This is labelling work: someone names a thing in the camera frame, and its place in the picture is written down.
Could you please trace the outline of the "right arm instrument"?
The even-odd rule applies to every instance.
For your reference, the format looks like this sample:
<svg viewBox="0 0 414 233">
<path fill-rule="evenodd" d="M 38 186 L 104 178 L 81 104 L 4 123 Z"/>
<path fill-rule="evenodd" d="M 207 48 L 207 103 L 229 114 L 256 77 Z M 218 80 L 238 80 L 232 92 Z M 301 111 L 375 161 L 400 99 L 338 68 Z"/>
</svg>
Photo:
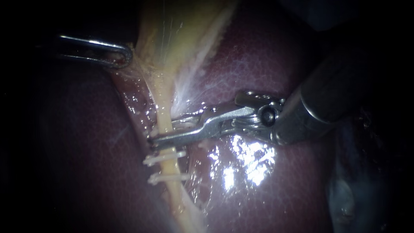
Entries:
<svg viewBox="0 0 414 233">
<path fill-rule="evenodd" d="M 253 109 L 253 113 L 232 122 L 250 137 L 273 144 L 291 145 L 324 135 L 324 121 L 308 110 L 300 94 L 294 94 L 285 101 L 268 94 L 241 91 L 234 102 Z"/>
</svg>

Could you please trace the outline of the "left arm instrument jaw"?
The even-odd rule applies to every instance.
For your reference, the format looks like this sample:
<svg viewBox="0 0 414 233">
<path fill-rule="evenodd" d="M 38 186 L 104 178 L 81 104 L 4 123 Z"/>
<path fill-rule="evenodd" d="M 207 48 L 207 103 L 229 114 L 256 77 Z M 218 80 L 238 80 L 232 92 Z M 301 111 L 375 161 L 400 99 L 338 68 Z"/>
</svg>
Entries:
<svg viewBox="0 0 414 233">
<path fill-rule="evenodd" d="M 123 69 L 132 60 L 132 50 L 124 44 L 69 35 L 58 35 L 58 41 L 71 50 L 71 54 L 58 53 L 59 59 L 87 62 L 110 69 Z"/>
</svg>

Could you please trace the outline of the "right arm instrument jaw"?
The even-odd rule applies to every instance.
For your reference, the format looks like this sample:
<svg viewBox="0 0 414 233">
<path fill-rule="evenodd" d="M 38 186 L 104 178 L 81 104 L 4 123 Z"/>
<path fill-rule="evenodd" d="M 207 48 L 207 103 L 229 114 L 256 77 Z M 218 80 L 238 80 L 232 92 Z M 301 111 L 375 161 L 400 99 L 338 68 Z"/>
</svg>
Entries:
<svg viewBox="0 0 414 233">
<path fill-rule="evenodd" d="M 162 150 L 170 147 L 181 147 L 193 142 L 210 138 L 219 138 L 223 135 L 242 132 L 243 129 L 236 125 L 235 121 L 253 115 L 252 108 L 247 108 L 247 115 L 232 120 L 226 120 L 216 124 L 205 124 L 199 129 L 179 129 L 150 137 L 148 142 L 152 150 Z"/>
<path fill-rule="evenodd" d="M 172 120 L 174 130 L 199 129 L 205 124 L 216 124 L 247 115 L 247 108 L 235 103 L 205 107 L 196 113 L 187 113 Z"/>
</svg>

